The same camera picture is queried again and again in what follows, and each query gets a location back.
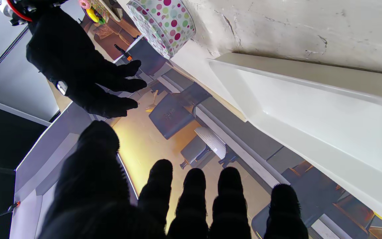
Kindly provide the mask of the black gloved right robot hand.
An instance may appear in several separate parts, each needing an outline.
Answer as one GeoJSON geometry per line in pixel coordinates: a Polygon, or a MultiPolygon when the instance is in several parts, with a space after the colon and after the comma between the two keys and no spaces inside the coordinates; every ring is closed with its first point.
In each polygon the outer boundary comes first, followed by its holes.
{"type": "Polygon", "coordinates": [[[60,6],[44,4],[31,19],[26,58],[64,96],[89,114],[104,118],[126,117],[128,110],[138,108],[134,99],[106,89],[134,93],[146,88],[144,80],[134,78],[140,60],[123,65],[106,60],[80,24],[60,6]]]}

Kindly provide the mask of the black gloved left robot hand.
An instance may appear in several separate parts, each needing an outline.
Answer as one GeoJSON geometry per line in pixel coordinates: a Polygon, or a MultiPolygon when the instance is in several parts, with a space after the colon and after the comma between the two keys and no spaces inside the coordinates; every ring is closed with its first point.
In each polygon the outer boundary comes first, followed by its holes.
{"type": "Polygon", "coordinates": [[[217,183],[212,223],[206,221],[206,177],[199,168],[185,176],[175,218],[165,231],[173,165],[160,159],[150,169],[136,205],[117,161],[118,136],[93,121],[62,165],[40,239],[250,239],[247,202],[239,171],[224,168],[217,183]]]}

